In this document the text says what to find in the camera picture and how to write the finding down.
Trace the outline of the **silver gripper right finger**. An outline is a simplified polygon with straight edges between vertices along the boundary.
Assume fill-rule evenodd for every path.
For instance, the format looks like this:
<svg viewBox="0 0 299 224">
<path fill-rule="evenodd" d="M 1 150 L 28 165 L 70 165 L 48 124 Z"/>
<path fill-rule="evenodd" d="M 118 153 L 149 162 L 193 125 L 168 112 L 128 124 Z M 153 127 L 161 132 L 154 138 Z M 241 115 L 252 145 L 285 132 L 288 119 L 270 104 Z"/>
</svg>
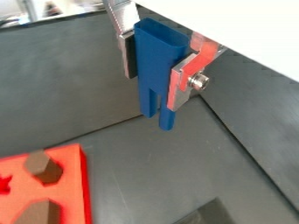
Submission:
<svg viewBox="0 0 299 224">
<path fill-rule="evenodd" d="M 172 67 L 166 108 L 176 111 L 188 101 L 190 91 L 201 91 L 209 82 L 204 67 L 224 53 L 226 47 L 198 34 L 190 35 L 192 53 Z"/>
</svg>

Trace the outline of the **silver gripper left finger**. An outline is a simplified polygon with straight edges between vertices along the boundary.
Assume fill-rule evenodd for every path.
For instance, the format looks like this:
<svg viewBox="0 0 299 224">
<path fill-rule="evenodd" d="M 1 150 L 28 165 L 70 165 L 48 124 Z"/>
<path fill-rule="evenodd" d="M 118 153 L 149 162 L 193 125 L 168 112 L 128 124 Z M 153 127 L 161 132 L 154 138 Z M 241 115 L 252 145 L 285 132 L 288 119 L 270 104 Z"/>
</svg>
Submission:
<svg viewBox="0 0 299 224">
<path fill-rule="evenodd" d="M 130 0 L 102 0 L 106 14 L 116 30 L 116 39 L 121 51 L 125 77 L 136 77 L 134 24 L 140 21 L 136 3 Z"/>
</svg>

